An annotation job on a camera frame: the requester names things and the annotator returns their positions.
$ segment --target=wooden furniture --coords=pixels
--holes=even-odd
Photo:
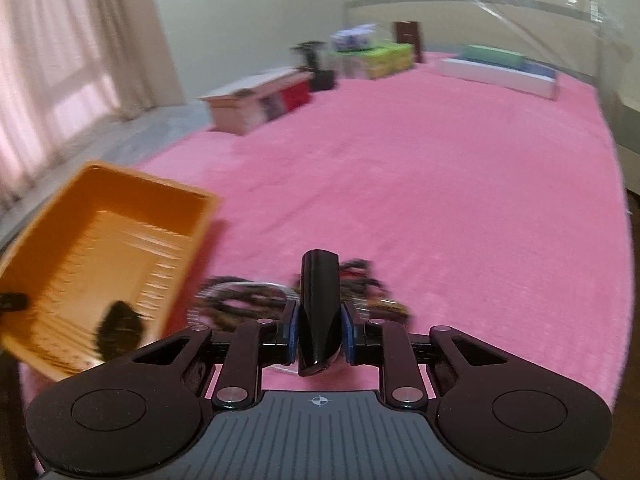
[[[414,61],[424,63],[419,22],[394,22],[396,43],[410,43],[414,46]]]
[[[311,72],[278,68],[242,78],[200,97],[209,104],[216,130],[244,135],[310,100]]]

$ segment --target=pink carpet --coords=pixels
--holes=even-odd
[[[336,91],[245,137],[197,132],[140,167],[224,198],[209,274],[288,283],[302,254],[366,258],[414,314],[586,384],[613,404],[632,319],[614,142],[594,89],[556,102],[431,66]],[[372,368],[265,388],[373,388]]]

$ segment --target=tangled wire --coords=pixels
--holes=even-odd
[[[367,260],[350,260],[340,265],[340,296],[351,300],[364,319],[383,318],[406,324],[407,307],[388,298],[386,287],[369,275]],[[203,318],[217,330],[234,332],[249,319],[280,319],[287,300],[296,300],[300,276],[291,287],[277,283],[251,282],[237,276],[215,276],[206,280],[190,311],[190,322]]]

